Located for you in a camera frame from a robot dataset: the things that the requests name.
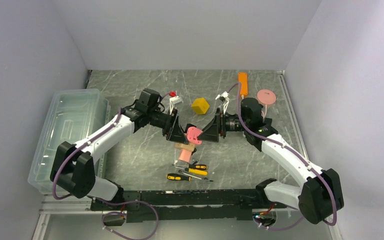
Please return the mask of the pink cube socket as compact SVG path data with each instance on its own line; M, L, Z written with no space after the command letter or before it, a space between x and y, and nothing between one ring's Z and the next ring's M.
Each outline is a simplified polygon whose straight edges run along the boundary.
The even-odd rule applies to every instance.
M199 140L198 137L202 134L202 132L203 131L197 127L189 127L186 132L186 138L188 142L194 145L201 145L202 141Z

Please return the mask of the black adapter with cable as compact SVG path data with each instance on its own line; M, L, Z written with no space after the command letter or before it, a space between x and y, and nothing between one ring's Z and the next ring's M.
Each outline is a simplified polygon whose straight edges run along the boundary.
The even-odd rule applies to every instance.
M191 152L190 158L189 158L189 165L196 165L199 160L194 156L194 154L197 152L197 149L195 148L194 151Z

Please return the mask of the yellow cube socket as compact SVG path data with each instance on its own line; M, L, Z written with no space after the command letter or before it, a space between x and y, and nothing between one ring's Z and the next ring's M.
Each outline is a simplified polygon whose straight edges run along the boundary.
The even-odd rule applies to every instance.
M190 106L197 115L205 115L210 108L209 103L204 97L200 97L194 100Z

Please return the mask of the round pink power socket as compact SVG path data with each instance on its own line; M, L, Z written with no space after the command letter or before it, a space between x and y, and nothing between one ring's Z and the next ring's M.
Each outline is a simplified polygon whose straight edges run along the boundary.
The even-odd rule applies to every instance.
M269 89L261 89L258 91L256 99L261 105L271 106L276 102L277 96Z

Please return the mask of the beige wooden cube socket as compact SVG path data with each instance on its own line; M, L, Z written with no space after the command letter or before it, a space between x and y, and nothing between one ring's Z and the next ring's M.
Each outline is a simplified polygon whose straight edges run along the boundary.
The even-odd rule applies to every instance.
M189 152L193 152L193 151L195 151L196 145L193 144L193 143L183 144L183 143L176 142L174 144L174 147L176 149L179 149L179 150L186 150L186 151L189 151Z

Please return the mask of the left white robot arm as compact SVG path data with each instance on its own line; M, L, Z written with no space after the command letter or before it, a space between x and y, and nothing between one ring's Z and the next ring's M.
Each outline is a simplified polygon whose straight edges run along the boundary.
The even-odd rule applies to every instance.
M61 143L50 173L54 199L90 197L111 210L119 209L124 203L124 189L95 174L95 165L106 152L147 125L160 128L170 142L188 144L177 111L165 113L160 108L163 98L159 92L145 88L138 99L120 107L112 120L91 135L75 143Z

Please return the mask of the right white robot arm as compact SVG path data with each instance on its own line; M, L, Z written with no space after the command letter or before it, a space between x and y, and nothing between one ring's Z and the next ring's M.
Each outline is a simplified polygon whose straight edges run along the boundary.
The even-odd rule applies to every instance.
M292 148L272 126L272 119L263 118L263 109L257 99L250 97L240 101L237 114L217 109L197 140L217 143L227 132L243 132L250 145L275 160L298 184L267 179L256 186L256 203L262 208L281 203L299 210L312 224L325 222L334 226L338 210L344 207L339 174L332 168L322 169Z

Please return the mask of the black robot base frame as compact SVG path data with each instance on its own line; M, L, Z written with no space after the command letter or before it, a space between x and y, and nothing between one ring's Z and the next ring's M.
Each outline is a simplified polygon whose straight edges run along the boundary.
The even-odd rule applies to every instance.
M142 223L159 219L204 220L236 219L250 221L253 215L269 207L285 209L281 203L272 203L259 189L205 189L205 190L126 190L122 200L113 206L93 200L94 212L126 211L128 223Z

